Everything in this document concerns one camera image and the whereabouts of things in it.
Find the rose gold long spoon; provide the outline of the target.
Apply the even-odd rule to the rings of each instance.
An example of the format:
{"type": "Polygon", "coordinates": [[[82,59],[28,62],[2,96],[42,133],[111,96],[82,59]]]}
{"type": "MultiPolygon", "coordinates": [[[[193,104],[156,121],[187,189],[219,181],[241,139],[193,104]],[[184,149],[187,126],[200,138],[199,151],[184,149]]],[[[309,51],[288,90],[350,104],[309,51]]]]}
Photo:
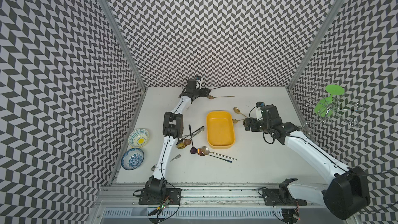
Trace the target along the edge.
{"type": "Polygon", "coordinates": [[[213,100],[213,99],[217,99],[217,98],[232,98],[232,97],[235,97],[235,96],[234,95],[228,95],[228,96],[212,96],[212,95],[209,95],[207,98],[210,99],[210,100],[213,100]]]}

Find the gold spoon plain handle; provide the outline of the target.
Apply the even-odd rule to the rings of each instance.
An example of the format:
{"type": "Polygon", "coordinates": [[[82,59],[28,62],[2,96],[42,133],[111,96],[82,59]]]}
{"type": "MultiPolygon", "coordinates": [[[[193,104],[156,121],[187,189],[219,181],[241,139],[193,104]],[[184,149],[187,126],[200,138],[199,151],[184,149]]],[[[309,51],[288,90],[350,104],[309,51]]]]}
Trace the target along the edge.
{"type": "Polygon", "coordinates": [[[240,111],[240,109],[239,109],[238,107],[234,107],[234,108],[233,108],[233,111],[234,111],[236,114],[243,115],[245,118],[247,118],[247,116],[246,116],[245,114],[243,114],[243,113],[240,111]]]}

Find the yellow plastic storage box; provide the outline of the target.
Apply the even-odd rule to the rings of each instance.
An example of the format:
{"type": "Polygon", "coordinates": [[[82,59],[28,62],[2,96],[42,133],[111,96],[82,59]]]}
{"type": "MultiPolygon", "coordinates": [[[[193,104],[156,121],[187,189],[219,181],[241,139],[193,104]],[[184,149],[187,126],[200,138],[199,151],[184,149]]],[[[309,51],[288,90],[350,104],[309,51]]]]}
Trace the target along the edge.
{"type": "Polygon", "coordinates": [[[228,149],[235,144],[232,116],[226,111],[213,111],[206,117],[207,141],[213,149],[228,149]]]}

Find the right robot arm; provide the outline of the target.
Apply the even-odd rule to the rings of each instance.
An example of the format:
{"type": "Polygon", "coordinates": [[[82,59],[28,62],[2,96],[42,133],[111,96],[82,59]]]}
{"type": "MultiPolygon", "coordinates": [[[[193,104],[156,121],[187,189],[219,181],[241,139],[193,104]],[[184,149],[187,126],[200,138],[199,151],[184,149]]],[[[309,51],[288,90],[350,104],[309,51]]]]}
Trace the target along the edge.
{"type": "Polygon", "coordinates": [[[258,102],[254,109],[256,116],[243,121],[245,130],[270,135],[300,155],[325,180],[325,184],[317,184],[287,178],[280,183],[276,195],[281,204],[294,204],[299,200],[316,203],[341,220],[369,206],[369,183],[361,168],[343,164],[312,142],[295,124],[283,122],[275,105],[258,102]]]}

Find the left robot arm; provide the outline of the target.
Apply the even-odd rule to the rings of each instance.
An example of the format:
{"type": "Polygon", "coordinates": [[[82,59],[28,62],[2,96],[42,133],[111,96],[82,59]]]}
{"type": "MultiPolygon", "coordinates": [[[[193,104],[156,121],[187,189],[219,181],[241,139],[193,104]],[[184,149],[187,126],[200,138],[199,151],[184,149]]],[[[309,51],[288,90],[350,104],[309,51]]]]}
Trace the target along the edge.
{"type": "Polygon", "coordinates": [[[202,76],[196,76],[187,81],[179,95],[179,102],[176,107],[164,114],[162,133],[164,135],[163,146],[157,166],[152,176],[155,179],[165,179],[166,169],[170,162],[172,148],[183,134],[183,112],[199,97],[207,97],[210,89],[203,88],[202,76]]]}

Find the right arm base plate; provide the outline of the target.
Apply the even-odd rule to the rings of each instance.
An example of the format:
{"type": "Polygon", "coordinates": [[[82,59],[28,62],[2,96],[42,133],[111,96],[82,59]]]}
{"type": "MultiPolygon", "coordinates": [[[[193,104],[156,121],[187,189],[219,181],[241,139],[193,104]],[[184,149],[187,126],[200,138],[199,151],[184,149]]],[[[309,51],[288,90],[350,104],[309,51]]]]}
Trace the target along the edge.
{"type": "Polygon", "coordinates": [[[281,189],[276,188],[263,188],[261,189],[261,196],[267,206],[306,206],[307,201],[298,200],[291,197],[289,193],[283,192],[281,189]]]}

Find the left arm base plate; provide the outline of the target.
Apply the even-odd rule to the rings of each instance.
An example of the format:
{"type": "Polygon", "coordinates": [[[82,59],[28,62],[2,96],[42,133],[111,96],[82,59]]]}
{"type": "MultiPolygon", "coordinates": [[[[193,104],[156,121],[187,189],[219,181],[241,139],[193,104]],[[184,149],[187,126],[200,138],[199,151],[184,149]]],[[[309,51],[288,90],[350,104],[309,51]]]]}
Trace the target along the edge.
{"type": "Polygon", "coordinates": [[[179,205],[181,198],[181,188],[167,188],[163,195],[150,194],[146,190],[141,192],[139,205],[160,205],[166,197],[170,199],[169,205],[179,205]]]}

